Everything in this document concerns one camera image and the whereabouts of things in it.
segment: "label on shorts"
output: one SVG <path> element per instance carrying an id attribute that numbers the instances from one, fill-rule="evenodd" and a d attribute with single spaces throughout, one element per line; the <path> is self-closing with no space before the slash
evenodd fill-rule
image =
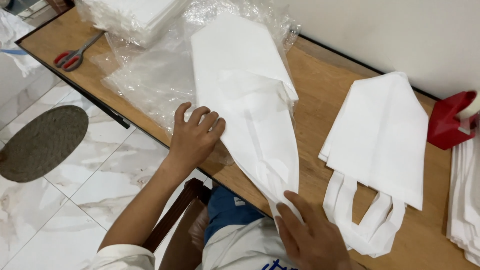
<path id="1" fill-rule="evenodd" d="M 233 197 L 233 200 L 235 201 L 235 206 L 245 205 L 245 202 L 237 197 Z"/>

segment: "scissors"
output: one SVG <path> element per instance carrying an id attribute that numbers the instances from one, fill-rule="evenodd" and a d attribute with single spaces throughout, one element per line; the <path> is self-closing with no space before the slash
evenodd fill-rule
<path id="1" fill-rule="evenodd" d="M 63 53 L 59 54 L 53 61 L 54 65 L 58 68 L 63 69 L 66 72 L 73 71 L 77 69 L 84 60 L 84 51 L 95 43 L 105 31 L 100 32 L 99 34 L 93 36 L 78 50 L 66 50 Z"/>

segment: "wooden table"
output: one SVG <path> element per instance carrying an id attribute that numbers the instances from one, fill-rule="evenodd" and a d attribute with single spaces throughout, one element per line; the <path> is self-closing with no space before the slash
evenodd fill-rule
<path id="1" fill-rule="evenodd" d="M 60 52 L 79 48 L 97 31 L 81 22 L 74 8 L 22 38 L 18 44 L 96 105 L 112 110 L 110 115 L 121 120 L 117 116 L 120 115 L 168 146 L 169 139 L 157 124 L 101 84 L 100 80 L 105 75 L 88 59 L 110 51 L 104 37 L 85 52 L 85 61 L 76 71 L 66 73 L 52 66 L 53 59 Z M 299 193 L 321 211 L 332 170 L 317 155 L 353 81 L 377 76 L 378 73 L 303 38 L 299 38 L 287 57 L 300 97 L 295 111 L 295 135 L 300 158 Z M 419 93 L 417 97 L 430 114 L 435 101 Z M 407 207 L 391 253 L 373 259 L 350 251 L 353 259 L 373 270 L 476 269 L 464 259 L 463 250 L 445 237 L 450 157 L 450 151 L 427 144 L 423 211 Z M 200 169 L 270 214 L 266 199 L 238 166 L 225 167 L 206 162 Z M 361 220 L 374 196 L 373 190 L 359 186 L 354 199 L 355 222 Z"/>

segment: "round jute rug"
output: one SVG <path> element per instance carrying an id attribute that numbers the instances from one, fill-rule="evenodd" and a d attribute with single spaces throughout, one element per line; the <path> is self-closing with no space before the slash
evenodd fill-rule
<path id="1" fill-rule="evenodd" d="M 0 174 L 25 183 L 64 161 L 85 137 L 88 116 L 80 107 L 53 108 L 33 119 L 0 151 Z"/>

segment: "shirt sleeve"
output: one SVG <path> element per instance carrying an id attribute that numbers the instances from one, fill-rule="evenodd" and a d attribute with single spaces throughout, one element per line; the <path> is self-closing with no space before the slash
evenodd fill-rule
<path id="1" fill-rule="evenodd" d="M 92 270 L 154 270 L 155 256 L 138 245 L 109 245 L 92 261 Z"/>

